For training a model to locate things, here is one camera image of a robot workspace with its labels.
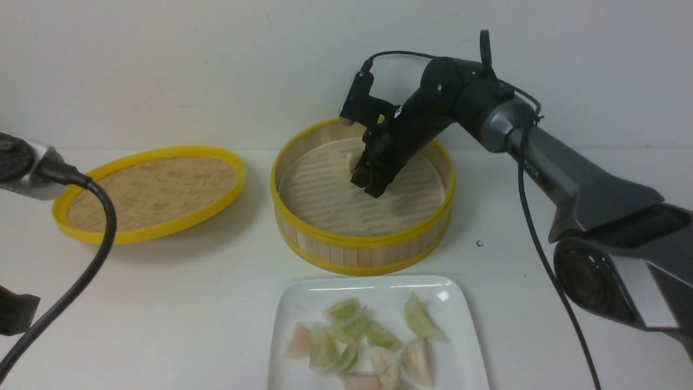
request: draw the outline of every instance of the black cable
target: black cable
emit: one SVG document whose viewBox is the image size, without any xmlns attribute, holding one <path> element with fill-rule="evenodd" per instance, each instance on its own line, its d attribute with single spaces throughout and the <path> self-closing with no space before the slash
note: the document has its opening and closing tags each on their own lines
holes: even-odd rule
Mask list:
<svg viewBox="0 0 693 390">
<path fill-rule="evenodd" d="M 417 53 L 416 51 L 406 51 L 406 50 L 381 51 L 380 53 L 375 53 L 372 56 L 368 57 L 368 59 L 363 62 L 363 65 L 361 66 L 361 71 L 370 71 L 371 68 L 373 67 L 373 61 L 376 58 L 382 57 L 382 56 L 392 56 L 392 55 L 421 57 L 421 58 L 428 58 L 429 60 L 436 58 L 436 56 L 432 56 L 430 54 L 424 54 L 424 53 Z"/>
<path fill-rule="evenodd" d="M 432 56 L 430 54 L 417 53 L 416 51 L 391 50 L 391 51 L 381 51 L 380 53 L 375 53 L 372 56 L 370 56 L 368 58 L 368 60 L 372 61 L 372 60 L 375 60 L 377 57 L 391 56 L 391 55 L 414 56 L 414 57 L 428 58 L 429 60 L 436 58 L 435 56 Z"/>
<path fill-rule="evenodd" d="M 532 241 L 534 242 L 534 248 L 536 249 L 537 254 L 539 254 L 539 259 L 541 259 L 541 264 L 544 266 L 544 269 L 546 270 L 546 274 L 549 275 L 549 279 L 551 280 L 551 283 L 554 285 L 554 288 L 556 289 L 556 293 L 559 295 L 559 298 L 561 299 L 561 302 L 563 303 L 563 306 L 565 307 L 565 310 L 568 312 L 568 317 L 570 317 L 570 322 L 572 323 L 573 328 L 575 329 L 575 333 L 577 334 L 577 338 L 580 341 L 580 346 L 582 347 L 582 352 L 585 355 L 585 359 L 587 360 L 587 366 L 590 369 L 590 374 L 592 375 L 592 381 L 594 382 L 595 385 L 595 390 L 601 390 L 602 386 L 599 383 L 599 376 L 597 376 L 597 369 L 595 368 L 595 363 L 592 360 L 592 354 L 590 353 L 590 349 L 587 346 L 587 341 L 585 340 L 585 336 L 582 333 L 582 329 L 580 328 L 580 324 L 577 322 L 577 318 L 575 317 L 575 313 L 572 311 L 572 307 L 570 306 L 570 303 L 568 302 L 568 299 L 565 297 L 565 293 L 563 292 L 563 287 L 561 287 L 561 284 L 559 283 L 558 279 L 553 273 L 553 270 L 551 270 L 551 266 L 549 265 L 549 261 L 546 258 L 546 254 L 544 253 L 543 248 L 541 247 L 541 242 L 539 241 L 539 237 L 536 234 L 536 229 L 534 228 L 534 222 L 532 221 L 532 215 L 529 212 L 529 205 L 527 204 L 527 195 L 525 193 L 525 167 L 524 167 L 524 161 L 525 161 L 525 147 L 527 145 L 527 140 L 529 139 L 529 132 L 532 129 L 531 126 L 528 125 L 533 125 L 535 124 L 540 117 L 538 116 L 539 112 L 541 111 L 541 104 L 533 98 L 532 96 L 528 95 L 527 93 L 523 92 L 517 87 L 514 87 L 504 81 L 501 81 L 501 83 L 504 83 L 505 85 L 509 86 L 510 88 L 513 88 L 517 91 L 517 93 L 522 94 L 524 97 L 529 99 L 534 105 L 536 106 L 536 109 L 532 116 L 529 118 L 529 121 L 523 128 L 522 130 L 522 137 L 520 138 L 520 150 L 518 153 L 518 189 L 520 192 L 520 203 L 522 203 L 522 210 L 525 213 L 525 219 L 527 220 L 527 228 L 529 229 L 529 235 L 532 236 Z"/>
<path fill-rule="evenodd" d="M 116 236 L 116 209 L 101 186 L 91 180 L 85 182 L 83 178 L 83 175 L 81 175 L 81 177 L 67 176 L 65 180 L 67 183 L 64 184 L 79 185 L 96 195 L 96 198 L 101 202 L 104 212 L 106 213 L 106 229 L 103 234 L 103 241 L 101 242 L 98 252 L 96 252 L 96 256 L 84 273 L 77 279 L 77 282 L 75 282 L 70 290 L 68 290 L 67 293 L 65 293 L 26 333 L 24 333 L 5 358 L 2 359 L 2 362 L 0 362 L 0 384 L 5 380 L 7 374 L 12 370 L 22 354 L 24 354 L 31 344 L 36 341 L 36 338 L 38 338 L 41 333 L 43 333 L 46 328 L 52 324 L 52 322 L 61 315 L 75 299 L 77 299 L 82 291 L 87 288 L 99 269 L 101 269 L 108 253 L 111 251 Z"/>
</svg>

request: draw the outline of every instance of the square plate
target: square plate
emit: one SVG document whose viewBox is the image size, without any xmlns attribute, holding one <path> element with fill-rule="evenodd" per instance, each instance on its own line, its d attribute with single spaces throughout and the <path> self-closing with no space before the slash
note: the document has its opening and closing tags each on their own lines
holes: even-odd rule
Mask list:
<svg viewBox="0 0 693 390">
<path fill-rule="evenodd" d="M 423 301 L 432 320 L 447 337 L 447 341 L 430 344 L 435 389 L 488 390 L 484 359 L 464 294 L 452 280 L 434 275 L 307 280 L 290 286 L 281 296 L 274 323 L 268 389 L 342 389 L 338 376 L 311 371 L 308 358 L 284 357 L 296 323 L 308 328 L 316 323 L 327 324 L 322 310 L 341 300 L 359 298 L 377 322 L 406 344 L 415 338 L 404 320 L 404 304 L 412 292 Z M 368 344 L 362 339 L 359 345 L 360 359 L 352 372 L 372 373 L 363 353 Z M 411 382 L 404 370 L 402 378 Z"/>
</svg>

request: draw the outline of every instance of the white wall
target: white wall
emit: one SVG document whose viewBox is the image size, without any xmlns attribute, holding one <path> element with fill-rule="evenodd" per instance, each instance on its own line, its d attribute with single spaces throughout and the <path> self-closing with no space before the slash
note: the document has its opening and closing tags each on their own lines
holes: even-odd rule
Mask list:
<svg viewBox="0 0 693 390">
<path fill-rule="evenodd" d="M 691 17 L 691 0 L 0 0 L 0 130 L 278 148 L 335 116 L 371 53 L 478 59 L 490 28 L 498 75 L 570 145 L 690 147 Z M 379 62 L 375 94 L 401 102 L 422 68 Z"/>
</svg>

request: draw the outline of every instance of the bamboo steamer lid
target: bamboo steamer lid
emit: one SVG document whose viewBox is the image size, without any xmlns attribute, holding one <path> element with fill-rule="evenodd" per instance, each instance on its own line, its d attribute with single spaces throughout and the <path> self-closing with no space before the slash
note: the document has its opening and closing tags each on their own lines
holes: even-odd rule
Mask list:
<svg viewBox="0 0 693 390">
<path fill-rule="evenodd" d="M 243 162 L 224 149 L 186 146 L 131 155 L 88 173 L 116 208 L 115 242 L 169 235 L 198 224 L 231 204 L 243 190 Z M 66 235 L 98 244 L 105 215 L 98 199 L 69 187 L 53 205 Z"/>
</svg>

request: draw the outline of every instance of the white tabletop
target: white tabletop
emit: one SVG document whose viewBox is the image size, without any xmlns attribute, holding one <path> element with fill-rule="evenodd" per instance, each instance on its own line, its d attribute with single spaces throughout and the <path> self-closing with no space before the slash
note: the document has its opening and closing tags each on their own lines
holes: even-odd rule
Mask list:
<svg viewBox="0 0 693 390">
<path fill-rule="evenodd" d="M 582 150 L 625 178 L 693 208 L 693 151 Z M 83 170 L 134 153 L 62 151 Z M 281 292 L 334 275 L 281 240 L 270 198 L 277 151 L 243 151 L 245 193 L 219 216 L 170 237 L 116 247 L 84 294 L 41 336 L 4 389 L 264 389 Z M 492 389 L 592 386 L 574 330 L 539 262 L 506 155 L 453 151 L 458 187 L 450 230 L 402 273 L 444 274 L 464 291 Z M 527 184 L 545 240 L 552 204 Z M 0 192 L 0 285 L 42 298 L 39 314 L 91 261 L 93 246 L 63 236 L 51 204 Z M 545 250 L 551 259 L 551 248 Z M 693 363 L 673 339 L 575 307 L 604 389 L 690 389 Z M 18 337 L 0 338 L 4 355 Z"/>
</svg>

